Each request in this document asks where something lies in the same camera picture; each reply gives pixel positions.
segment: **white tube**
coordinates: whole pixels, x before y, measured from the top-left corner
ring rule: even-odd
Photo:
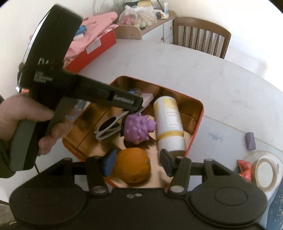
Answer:
[[[158,155],[161,149],[166,149],[173,157],[184,156],[186,142],[176,100],[169,96],[160,97],[154,102],[153,108],[157,123]]]

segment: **white drawer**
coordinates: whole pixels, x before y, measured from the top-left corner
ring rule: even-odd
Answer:
[[[165,39],[164,43],[173,44],[173,34],[171,34],[167,39]]]
[[[165,22],[164,24],[164,38],[165,40],[173,34],[173,19]]]
[[[159,25],[158,27],[152,29],[142,36],[142,40],[151,40],[157,42],[163,42],[163,25]]]

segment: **clear plastic bag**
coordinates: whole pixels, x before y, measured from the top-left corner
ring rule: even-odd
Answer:
[[[153,13],[153,6],[151,7],[130,7],[126,6],[125,10],[119,17],[118,24],[134,25],[140,29],[151,26],[157,23],[157,17]]]

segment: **black circular disc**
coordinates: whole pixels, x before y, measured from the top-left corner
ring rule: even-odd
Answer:
[[[86,194],[73,184],[68,188],[17,188],[10,197],[15,218],[36,227],[55,227],[78,215]]]
[[[191,192],[189,202],[203,219],[231,227],[258,221],[267,205],[264,192],[237,175],[207,180]]]

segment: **human hand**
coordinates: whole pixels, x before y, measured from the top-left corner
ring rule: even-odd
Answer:
[[[53,115],[52,110],[26,97],[25,93],[12,96],[0,104],[0,140],[4,141],[6,147],[9,148],[20,120],[44,122],[50,120]],[[39,153],[42,155],[49,153],[56,141],[65,137],[71,128],[72,123],[69,121],[56,124],[51,130],[51,135],[39,140]]]

